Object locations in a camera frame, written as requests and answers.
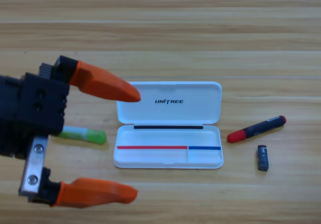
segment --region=black stripe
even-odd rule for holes
[[[134,129],[193,129],[202,130],[203,126],[175,126],[175,125],[138,125]]]

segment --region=red marker cap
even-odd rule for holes
[[[244,130],[238,130],[234,133],[231,133],[227,136],[227,142],[229,143],[235,143],[241,140],[245,140],[246,136],[245,136],[245,132]]]

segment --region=marker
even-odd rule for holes
[[[281,127],[286,123],[286,118],[282,115],[275,118],[260,122],[258,124],[252,125],[250,127],[238,130],[227,136],[227,142],[235,143],[246,138],[250,138],[255,135],[273,130],[275,128]]]
[[[84,140],[97,144],[104,144],[107,140],[104,130],[92,130],[74,126],[64,126],[58,137],[73,140]]]

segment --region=red stripe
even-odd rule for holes
[[[118,149],[183,149],[186,150],[187,146],[117,146]]]

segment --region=case lid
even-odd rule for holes
[[[220,118],[222,87],[217,82],[131,82],[140,102],[117,102],[118,119],[138,125],[214,124]]]

